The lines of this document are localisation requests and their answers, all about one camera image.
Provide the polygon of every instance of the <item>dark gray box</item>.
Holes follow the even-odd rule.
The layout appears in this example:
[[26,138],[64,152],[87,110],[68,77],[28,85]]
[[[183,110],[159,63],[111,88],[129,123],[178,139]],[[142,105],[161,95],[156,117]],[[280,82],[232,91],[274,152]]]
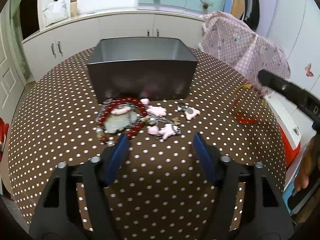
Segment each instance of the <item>dark gray box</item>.
[[179,39],[124,37],[101,40],[87,66],[102,104],[108,98],[185,98],[197,63]]

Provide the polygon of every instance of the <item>butterfly sticker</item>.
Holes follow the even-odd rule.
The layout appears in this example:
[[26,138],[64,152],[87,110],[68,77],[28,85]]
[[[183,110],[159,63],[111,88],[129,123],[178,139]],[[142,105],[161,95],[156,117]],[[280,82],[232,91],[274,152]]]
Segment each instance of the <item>butterfly sticker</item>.
[[304,69],[307,71],[306,73],[307,77],[313,77],[313,73],[311,72],[311,63],[308,66],[306,66]]

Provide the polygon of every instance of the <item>pink gingham cloth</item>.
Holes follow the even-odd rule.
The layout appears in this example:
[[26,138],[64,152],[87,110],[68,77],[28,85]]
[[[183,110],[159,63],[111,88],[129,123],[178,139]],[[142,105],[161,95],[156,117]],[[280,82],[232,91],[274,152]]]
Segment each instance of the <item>pink gingham cloth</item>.
[[253,32],[244,22],[224,12],[213,12],[203,16],[204,37],[199,49],[224,61],[263,93],[258,72],[266,69],[282,78],[290,78],[286,56],[271,39]]

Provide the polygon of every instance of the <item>polka dot tablecloth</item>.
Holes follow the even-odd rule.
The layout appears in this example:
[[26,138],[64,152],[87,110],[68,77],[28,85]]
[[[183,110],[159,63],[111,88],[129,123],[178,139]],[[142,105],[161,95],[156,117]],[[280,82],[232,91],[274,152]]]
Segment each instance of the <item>polka dot tablecloth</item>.
[[[105,148],[96,138],[95,118],[100,106],[82,51],[49,71],[32,89],[12,126],[9,170],[17,205],[27,223],[59,162],[86,162]],[[151,104],[167,109],[167,118],[179,117],[182,134],[155,140],[145,126],[130,141],[129,154],[115,182],[105,189],[116,226],[123,239],[198,239],[214,208],[218,189],[205,178],[192,147],[200,132],[209,145],[237,162],[262,161],[284,188],[284,148],[276,119],[268,104],[252,90],[240,96],[246,116],[261,117],[244,125],[234,117],[234,91],[245,78],[225,63],[191,49],[199,64],[185,104],[201,111],[187,121],[177,101]],[[91,227],[84,185],[77,185],[83,225]],[[245,184],[239,183],[234,218],[238,227]]]

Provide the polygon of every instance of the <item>drawer knob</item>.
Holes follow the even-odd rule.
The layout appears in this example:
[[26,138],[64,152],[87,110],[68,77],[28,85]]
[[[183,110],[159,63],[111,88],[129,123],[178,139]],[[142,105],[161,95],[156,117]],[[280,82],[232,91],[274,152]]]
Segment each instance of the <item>drawer knob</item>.
[[205,2],[205,3],[203,4],[203,8],[207,10],[207,9],[209,8],[209,4]]

